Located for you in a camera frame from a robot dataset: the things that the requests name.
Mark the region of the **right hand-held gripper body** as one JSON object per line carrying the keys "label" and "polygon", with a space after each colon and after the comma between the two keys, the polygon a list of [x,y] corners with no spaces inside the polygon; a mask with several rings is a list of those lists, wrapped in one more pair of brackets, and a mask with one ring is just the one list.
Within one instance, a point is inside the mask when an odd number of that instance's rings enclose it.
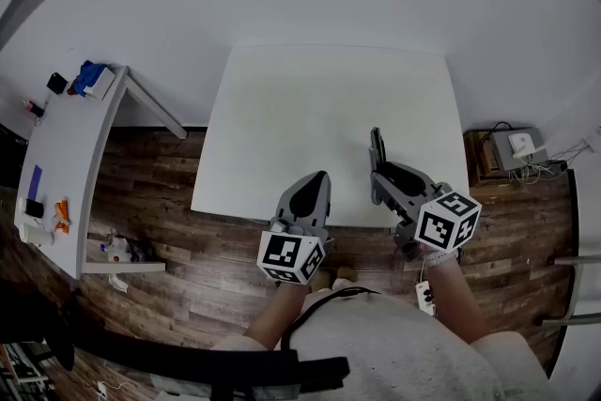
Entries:
{"label": "right hand-held gripper body", "polygon": [[408,198],[401,207],[401,221],[394,242],[407,261],[419,254],[419,245],[449,254],[473,236],[482,205],[447,183],[431,185],[426,196]]}

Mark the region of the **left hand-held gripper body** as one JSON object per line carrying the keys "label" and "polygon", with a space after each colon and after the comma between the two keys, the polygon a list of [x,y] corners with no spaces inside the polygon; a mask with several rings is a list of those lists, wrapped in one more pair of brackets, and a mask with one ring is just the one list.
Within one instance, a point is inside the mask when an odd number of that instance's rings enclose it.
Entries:
{"label": "left hand-held gripper body", "polygon": [[308,285],[326,256],[328,231],[273,218],[261,233],[256,265],[273,281]]}

